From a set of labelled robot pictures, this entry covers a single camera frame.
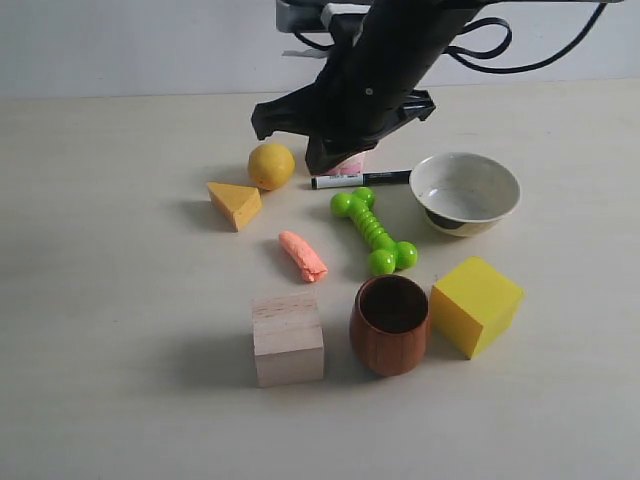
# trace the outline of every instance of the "marker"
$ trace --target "marker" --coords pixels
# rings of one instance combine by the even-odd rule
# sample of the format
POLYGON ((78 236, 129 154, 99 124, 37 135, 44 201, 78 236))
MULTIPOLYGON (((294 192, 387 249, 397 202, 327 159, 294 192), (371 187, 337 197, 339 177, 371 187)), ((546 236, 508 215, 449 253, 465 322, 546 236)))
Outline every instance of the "marker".
POLYGON ((409 183, 411 170, 399 172, 360 173, 357 175, 325 175, 311 179, 311 188, 361 187, 370 185, 397 185, 409 183))

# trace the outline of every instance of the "yellow lemon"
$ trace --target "yellow lemon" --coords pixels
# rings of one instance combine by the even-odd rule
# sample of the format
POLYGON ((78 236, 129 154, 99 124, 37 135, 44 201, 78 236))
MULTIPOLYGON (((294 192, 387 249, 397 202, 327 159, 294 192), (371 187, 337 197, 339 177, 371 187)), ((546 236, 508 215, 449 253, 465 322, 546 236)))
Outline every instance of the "yellow lemon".
POLYGON ((282 187, 296 168, 291 150, 279 143, 257 147, 249 155, 249 177, 258 187, 276 190, 282 187))

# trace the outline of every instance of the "white ceramic bowl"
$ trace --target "white ceramic bowl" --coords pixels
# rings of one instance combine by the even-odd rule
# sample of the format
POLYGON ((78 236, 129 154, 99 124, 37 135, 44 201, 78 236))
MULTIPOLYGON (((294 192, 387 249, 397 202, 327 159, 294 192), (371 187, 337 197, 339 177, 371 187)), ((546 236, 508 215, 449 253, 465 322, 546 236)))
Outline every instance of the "white ceramic bowl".
POLYGON ((474 153, 429 157, 413 169, 409 184, 427 221, 458 237, 491 228, 520 201, 516 177, 495 160, 474 153))

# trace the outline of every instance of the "green rubber toy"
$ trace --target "green rubber toy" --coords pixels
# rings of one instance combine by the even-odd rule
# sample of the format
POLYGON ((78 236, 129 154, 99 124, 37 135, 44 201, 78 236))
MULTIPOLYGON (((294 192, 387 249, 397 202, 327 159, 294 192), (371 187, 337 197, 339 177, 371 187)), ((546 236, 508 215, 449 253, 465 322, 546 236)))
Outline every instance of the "green rubber toy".
POLYGON ((369 268, 373 275, 384 275, 413 267, 418 261, 418 249, 409 242, 396 242, 386 232, 371 208, 375 202, 373 190, 359 187, 352 194, 338 193, 331 199, 331 212, 336 217, 349 217, 373 249, 369 268))

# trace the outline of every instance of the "yellow triangular block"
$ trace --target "yellow triangular block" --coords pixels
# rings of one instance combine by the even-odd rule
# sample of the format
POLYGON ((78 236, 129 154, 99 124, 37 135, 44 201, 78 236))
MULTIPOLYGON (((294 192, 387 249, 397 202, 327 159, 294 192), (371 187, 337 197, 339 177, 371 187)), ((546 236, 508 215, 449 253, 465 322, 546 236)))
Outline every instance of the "yellow triangular block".
POLYGON ((262 208, 260 192, 255 187, 209 182, 207 188, 211 203, 224 213, 237 232, 262 208))
POLYGON ((472 358, 511 326, 523 297, 515 283, 471 257, 433 286, 429 315, 432 325, 472 358))

